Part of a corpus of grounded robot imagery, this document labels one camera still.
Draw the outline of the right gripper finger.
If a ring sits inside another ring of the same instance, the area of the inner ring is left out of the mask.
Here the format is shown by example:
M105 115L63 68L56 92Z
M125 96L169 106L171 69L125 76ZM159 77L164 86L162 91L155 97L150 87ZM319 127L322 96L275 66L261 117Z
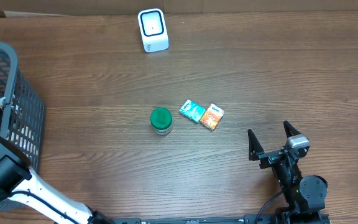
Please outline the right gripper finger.
M257 161L260 159L260 155L264 154L265 151L251 129L248 129L247 134L249 138L249 160Z
M285 129L285 133L287 138L290 138L292 136L296 136L301 134L297 129L295 129L287 120L283 122L283 126Z

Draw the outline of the orange tissue pack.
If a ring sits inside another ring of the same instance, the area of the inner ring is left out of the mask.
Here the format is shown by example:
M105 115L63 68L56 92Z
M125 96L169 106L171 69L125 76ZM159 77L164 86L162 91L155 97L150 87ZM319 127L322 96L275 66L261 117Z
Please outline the orange tissue pack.
M211 103L200 121L205 127L214 131L224 115L225 111L223 109Z

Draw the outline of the teal tissue pack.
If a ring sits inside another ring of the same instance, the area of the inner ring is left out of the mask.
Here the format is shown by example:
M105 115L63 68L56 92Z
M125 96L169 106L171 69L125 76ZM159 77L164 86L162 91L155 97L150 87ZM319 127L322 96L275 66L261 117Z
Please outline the teal tissue pack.
M197 124L200 122L205 111L206 110L202 106L191 100L186 100L183 106L179 110L180 114L189 118L190 120L192 120Z

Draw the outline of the green lid jar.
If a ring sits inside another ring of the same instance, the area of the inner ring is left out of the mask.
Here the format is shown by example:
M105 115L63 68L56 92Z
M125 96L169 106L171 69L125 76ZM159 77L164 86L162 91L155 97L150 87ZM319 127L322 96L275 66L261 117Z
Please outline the green lid jar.
M150 123L159 135L166 135L172 130L172 114L166 108L156 108L150 115Z

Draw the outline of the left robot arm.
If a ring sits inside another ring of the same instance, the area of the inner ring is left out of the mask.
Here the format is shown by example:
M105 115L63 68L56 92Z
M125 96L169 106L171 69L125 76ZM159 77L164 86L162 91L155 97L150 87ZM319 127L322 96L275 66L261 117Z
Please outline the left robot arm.
M23 203L55 223L111 223L97 210L76 202L46 183L30 159L13 143L0 136L0 202Z

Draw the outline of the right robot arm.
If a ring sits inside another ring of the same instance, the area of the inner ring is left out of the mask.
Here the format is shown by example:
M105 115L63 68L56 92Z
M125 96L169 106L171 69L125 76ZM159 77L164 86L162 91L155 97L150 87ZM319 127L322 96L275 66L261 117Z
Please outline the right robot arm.
M327 181L319 175L303 177L298 167L299 159L309 151L310 141L288 121L283 126L287 141L272 152L265 152L254 132L247 130L249 160L259 161L261 169L271 168L280 191L256 215L245 215L244 223L330 223L329 216L321 213L325 208Z

